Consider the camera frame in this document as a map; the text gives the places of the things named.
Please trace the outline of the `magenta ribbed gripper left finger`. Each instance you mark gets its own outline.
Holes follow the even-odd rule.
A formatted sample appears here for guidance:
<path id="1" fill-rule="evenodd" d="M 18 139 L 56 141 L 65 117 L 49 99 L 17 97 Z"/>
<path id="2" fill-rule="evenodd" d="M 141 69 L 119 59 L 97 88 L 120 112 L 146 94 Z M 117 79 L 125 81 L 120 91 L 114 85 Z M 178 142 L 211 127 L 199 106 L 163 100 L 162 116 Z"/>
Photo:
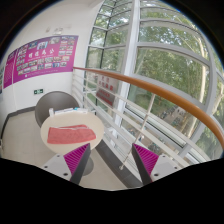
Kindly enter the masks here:
<path id="1" fill-rule="evenodd" d="M 65 155 L 56 154 L 42 166 L 42 169 L 78 185 L 90 153 L 90 144 L 85 144 Z"/>

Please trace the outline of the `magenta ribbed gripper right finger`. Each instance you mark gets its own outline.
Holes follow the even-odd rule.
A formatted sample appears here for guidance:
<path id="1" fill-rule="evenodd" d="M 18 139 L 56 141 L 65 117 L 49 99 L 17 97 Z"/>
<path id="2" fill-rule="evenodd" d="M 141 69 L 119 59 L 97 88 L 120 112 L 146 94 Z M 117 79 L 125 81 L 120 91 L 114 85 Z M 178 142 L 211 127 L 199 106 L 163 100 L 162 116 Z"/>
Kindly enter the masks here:
<path id="1" fill-rule="evenodd" d="M 164 154 L 158 156 L 135 143 L 132 144 L 131 152 L 143 185 L 150 184 L 180 170 L 180 167 L 168 156 Z"/>

